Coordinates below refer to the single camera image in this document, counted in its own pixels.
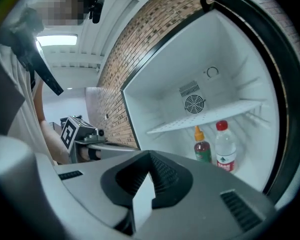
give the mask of white wall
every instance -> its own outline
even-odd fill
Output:
[[[48,122],[60,125],[60,118],[82,115],[82,119],[89,123],[85,88],[65,89],[57,96],[52,91],[43,92],[43,111]]]

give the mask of red bottle cap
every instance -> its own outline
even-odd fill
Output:
[[[226,120],[222,120],[222,121],[217,122],[215,124],[215,126],[218,131],[224,131],[224,130],[228,129],[228,122]]]

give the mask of fan grille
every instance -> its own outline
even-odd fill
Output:
[[[191,81],[190,83],[182,86],[179,91],[181,94],[181,97],[188,96],[196,91],[200,90],[199,85],[196,81]]]
[[[192,114],[200,113],[204,109],[205,101],[199,95],[191,95],[185,100],[185,109]]]

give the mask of juice bottle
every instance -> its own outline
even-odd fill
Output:
[[[194,138],[196,141],[196,144],[194,145],[196,159],[198,161],[211,163],[210,144],[204,140],[205,135],[198,126],[195,127]]]

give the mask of plastic bottle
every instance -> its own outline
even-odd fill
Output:
[[[204,140],[205,135],[198,126],[195,127],[194,138],[196,141],[196,144],[194,145],[196,159],[198,161],[211,163],[210,144]]]
[[[226,120],[219,121],[215,125],[218,130],[215,138],[216,165],[232,172],[235,169],[237,155],[234,134],[228,129]]]

